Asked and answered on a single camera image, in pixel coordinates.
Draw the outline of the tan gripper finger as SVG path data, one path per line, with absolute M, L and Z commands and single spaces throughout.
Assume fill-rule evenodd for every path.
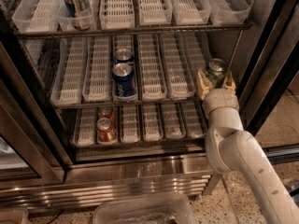
M 206 77 L 206 74 L 202 69 L 197 71 L 196 84 L 198 95 L 202 100 L 204 100 L 207 94 L 212 90 L 212 83 Z
M 235 92 L 235 80 L 233 78 L 232 72 L 230 70 L 227 71 L 225 78 L 222 83 L 222 88 L 226 90 L 230 90 L 232 92 Z

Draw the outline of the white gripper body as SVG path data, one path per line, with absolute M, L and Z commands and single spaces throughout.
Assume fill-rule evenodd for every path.
M 239 110 L 239 102 L 235 93 L 226 89 L 215 89 L 210 91 L 203 100 L 202 107 L 205 115 L 209 115 L 219 108 L 233 108 Z

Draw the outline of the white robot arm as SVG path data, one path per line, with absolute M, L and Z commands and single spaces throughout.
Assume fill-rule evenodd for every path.
M 244 176 L 268 224 L 299 224 L 299 208 L 279 179 L 255 137 L 244 130 L 235 81 L 228 74 L 215 89 L 203 70 L 197 89 L 208 120 L 206 158 L 218 174 L 238 171 Z

